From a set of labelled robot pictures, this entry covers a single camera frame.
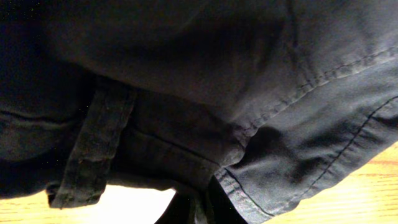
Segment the navy blue shorts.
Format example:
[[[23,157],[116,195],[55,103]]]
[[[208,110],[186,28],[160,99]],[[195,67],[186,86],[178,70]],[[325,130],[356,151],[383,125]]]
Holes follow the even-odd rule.
[[[263,223],[396,141],[396,1],[1,2],[3,199]]]

